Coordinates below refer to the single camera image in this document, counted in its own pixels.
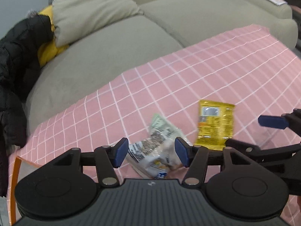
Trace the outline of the yellow snack packet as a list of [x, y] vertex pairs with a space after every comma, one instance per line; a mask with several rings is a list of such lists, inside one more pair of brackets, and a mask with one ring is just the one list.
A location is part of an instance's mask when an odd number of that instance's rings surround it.
[[199, 101], [198, 135], [194, 144], [222, 151], [226, 141], [233, 137], [234, 108], [233, 104]]

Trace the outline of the white blue snack bag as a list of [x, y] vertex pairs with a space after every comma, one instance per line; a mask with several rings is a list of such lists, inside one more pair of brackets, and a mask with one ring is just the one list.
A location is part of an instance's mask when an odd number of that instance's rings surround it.
[[155, 114], [149, 127], [149, 137], [129, 145], [126, 159], [143, 178], [165, 179], [168, 173], [182, 166], [174, 148], [177, 137], [191, 144], [180, 129]]

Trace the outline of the pink checkered tablecloth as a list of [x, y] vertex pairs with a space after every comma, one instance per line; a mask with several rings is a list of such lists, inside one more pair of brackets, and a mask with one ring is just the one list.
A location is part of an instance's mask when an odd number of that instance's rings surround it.
[[190, 141], [197, 136], [199, 101], [231, 103], [234, 134], [269, 147], [298, 137], [261, 128], [260, 114], [300, 106], [300, 58], [260, 26], [224, 32], [132, 68], [38, 125], [24, 149], [10, 159], [42, 165], [77, 145], [90, 151], [126, 136], [146, 137], [161, 114]]

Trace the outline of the black puffer jacket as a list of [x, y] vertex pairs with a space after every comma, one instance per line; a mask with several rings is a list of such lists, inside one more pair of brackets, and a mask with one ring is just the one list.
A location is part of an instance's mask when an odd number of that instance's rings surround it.
[[1, 39], [1, 196], [7, 195], [7, 149], [27, 143], [23, 103], [40, 75], [38, 49], [52, 41], [50, 17], [36, 15], [17, 23]]

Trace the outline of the beige sofa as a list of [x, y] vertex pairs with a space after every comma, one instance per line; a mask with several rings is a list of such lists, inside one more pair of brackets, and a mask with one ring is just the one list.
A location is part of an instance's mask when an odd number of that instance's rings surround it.
[[43, 68], [26, 102], [27, 133], [126, 70], [237, 27], [258, 24], [288, 48], [297, 23], [267, 0], [134, 0], [138, 15], [72, 43]]

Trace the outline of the beige cushion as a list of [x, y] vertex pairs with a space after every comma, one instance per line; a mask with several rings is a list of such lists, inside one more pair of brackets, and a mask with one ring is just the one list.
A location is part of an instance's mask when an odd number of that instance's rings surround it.
[[71, 44], [139, 13], [133, 0], [53, 0], [56, 46]]

